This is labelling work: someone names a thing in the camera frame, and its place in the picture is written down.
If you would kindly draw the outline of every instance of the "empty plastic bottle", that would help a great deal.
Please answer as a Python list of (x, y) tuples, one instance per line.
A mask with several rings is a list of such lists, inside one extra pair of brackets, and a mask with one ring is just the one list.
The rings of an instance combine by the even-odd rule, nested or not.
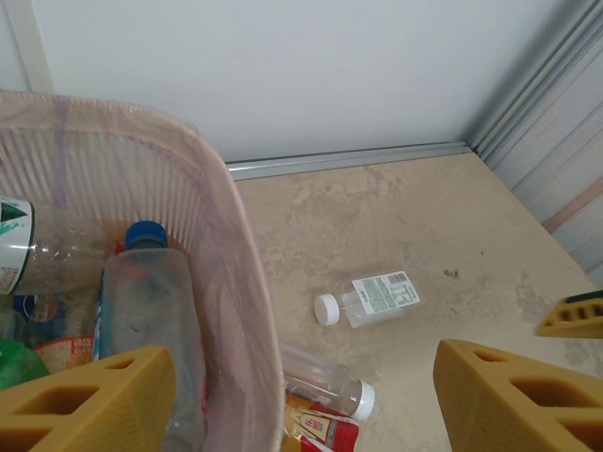
[(368, 419), (375, 390), (347, 366), (280, 343), (286, 390), (359, 421)]
[(401, 317), (403, 308), (420, 302), (415, 287), (403, 271), (353, 280), (341, 295), (324, 294), (314, 300), (320, 325), (334, 325), (344, 311), (352, 328)]
[(126, 234), (127, 251), (106, 264), (100, 357), (138, 347), (168, 347), (176, 394), (164, 451), (199, 451), (204, 439), (204, 356), (187, 257), (168, 248), (166, 230), (141, 221)]
[(56, 294), (98, 284), (115, 242), (96, 223), (2, 196), (0, 206), (0, 294)]

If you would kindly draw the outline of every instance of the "blue bottle cap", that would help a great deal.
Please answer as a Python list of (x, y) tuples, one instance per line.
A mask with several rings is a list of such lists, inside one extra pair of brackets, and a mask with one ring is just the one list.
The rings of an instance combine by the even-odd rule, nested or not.
[(140, 240), (151, 240), (160, 244), (161, 248), (168, 247), (166, 229), (154, 221), (139, 221), (129, 227), (125, 233), (125, 247), (130, 250)]

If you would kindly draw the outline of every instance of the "green plastic bag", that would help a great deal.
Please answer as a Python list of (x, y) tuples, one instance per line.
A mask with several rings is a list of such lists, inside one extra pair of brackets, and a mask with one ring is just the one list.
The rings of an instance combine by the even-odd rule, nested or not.
[(48, 369), (34, 350), (0, 339), (0, 391), (47, 375)]

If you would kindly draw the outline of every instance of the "green logo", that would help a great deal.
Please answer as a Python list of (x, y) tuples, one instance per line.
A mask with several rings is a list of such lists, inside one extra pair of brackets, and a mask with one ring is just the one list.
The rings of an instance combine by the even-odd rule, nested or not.
[(27, 214), (17, 205), (8, 202), (0, 202), (0, 235), (12, 231), (19, 226), (19, 218), (27, 217)]

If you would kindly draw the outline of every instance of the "plastic mesh basket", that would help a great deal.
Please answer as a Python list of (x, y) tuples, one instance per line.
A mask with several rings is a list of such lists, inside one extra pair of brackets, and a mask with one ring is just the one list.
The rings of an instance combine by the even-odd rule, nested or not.
[(153, 219), (187, 252), (208, 371), (204, 450), (280, 450), (269, 290), (228, 169), (195, 130), (134, 105), (0, 92), (0, 194), (99, 219)]

